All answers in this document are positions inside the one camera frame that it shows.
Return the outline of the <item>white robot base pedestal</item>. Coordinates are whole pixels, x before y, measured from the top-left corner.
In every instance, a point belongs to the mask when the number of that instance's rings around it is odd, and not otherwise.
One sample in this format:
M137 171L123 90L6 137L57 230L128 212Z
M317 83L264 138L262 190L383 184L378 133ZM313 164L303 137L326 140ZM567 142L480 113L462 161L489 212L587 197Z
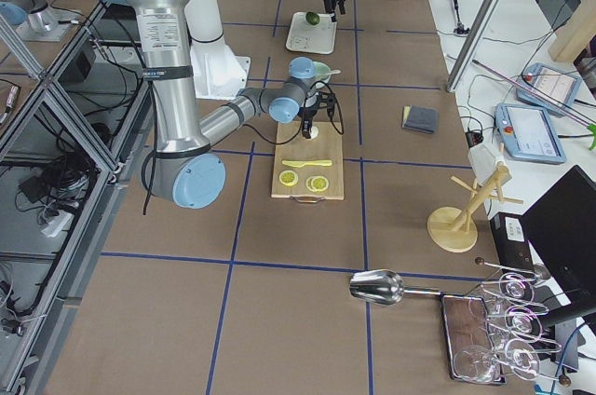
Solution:
M196 96L234 99L246 86L251 59L236 56L227 45L217 0L190 0L185 17Z

